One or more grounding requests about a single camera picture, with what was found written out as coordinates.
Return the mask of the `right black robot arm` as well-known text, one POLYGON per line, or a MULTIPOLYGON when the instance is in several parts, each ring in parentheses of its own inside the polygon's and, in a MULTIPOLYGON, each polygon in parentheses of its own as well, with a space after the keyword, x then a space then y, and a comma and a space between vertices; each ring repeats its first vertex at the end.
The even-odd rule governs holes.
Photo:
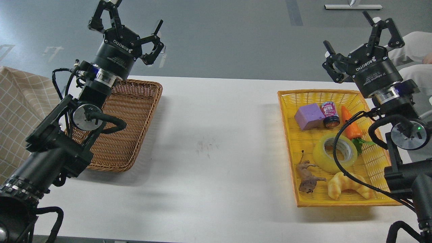
POLYGON ((387 243, 395 243, 399 229, 403 229, 420 243, 432 241, 432 179, 431 158, 404 164, 399 149, 413 151, 423 148, 431 139, 431 123, 424 122, 413 108, 412 94, 418 87, 411 79, 403 80, 388 57, 388 51, 404 46, 404 41, 391 18, 372 18, 363 11, 372 27, 367 43, 348 56, 336 53, 330 43, 324 41, 329 52, 323 68, 336 83, 354 82, 366 99, 371 98, 375 108, 361 111, 348 119, 333 142, 333 158, 344 176, 362 186, 401 203, 415 212, 420 233, 403 221, 390 226, 387 243), (371 140, 386 149, 391 165, 384 168, 384 178, 389 192, 356 179, 340 164, 336 145, 342 132, 356 120, 369 117, 373 123, 368 129, 371 140))

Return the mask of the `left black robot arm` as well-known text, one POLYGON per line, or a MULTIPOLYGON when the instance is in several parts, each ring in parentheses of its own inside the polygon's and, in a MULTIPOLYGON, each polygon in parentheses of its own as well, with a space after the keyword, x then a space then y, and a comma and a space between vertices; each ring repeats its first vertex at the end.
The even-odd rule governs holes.
POLYGON ((34 225, 40 214, 56 213, 57 220, 47 239, 53 243, 63 223, 64 212, 52 206, 39 208, 39 200, 51 185, 63 186, 76 178, 91 163, 91 148, 100 134, 126 128, 124 120, 105 114, 103 103, 112 87, 125 81, 137 59, 145 65, 155 62, 164 48, 158 32, 160 20, 148 37, 121 23, 120 0, 100 0, 88 29, 103 34, 93 62, 75 61, 62 95, 55 85, 60 103, 26 138, 31 155, 1 185, 1 242, 31 243, 34 225))

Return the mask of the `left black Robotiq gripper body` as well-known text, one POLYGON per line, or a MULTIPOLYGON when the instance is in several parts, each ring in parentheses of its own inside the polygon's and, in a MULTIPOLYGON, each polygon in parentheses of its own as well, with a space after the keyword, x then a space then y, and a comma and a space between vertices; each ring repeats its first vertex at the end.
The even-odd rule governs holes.
POLYGON ((104 40, 91 63, 125 80, 136 59, 142 54, 142 48, 137 44, 131 45, 139 40, 138 34, 127 27, 123 27, 121 31, 122 38, 117 36, 114 27, 105 31, 104 40))

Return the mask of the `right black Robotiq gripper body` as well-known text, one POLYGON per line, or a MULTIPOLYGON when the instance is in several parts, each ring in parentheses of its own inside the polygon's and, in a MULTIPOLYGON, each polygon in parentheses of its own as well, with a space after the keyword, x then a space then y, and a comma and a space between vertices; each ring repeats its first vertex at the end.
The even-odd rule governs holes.
POLYGON ((379 90, 403 80, 385 47, 374 47, 371 53, 367 47, 359 47, 348 56, 358 61, 347 65, 347 74, 364 98, 371 98, 379 90))

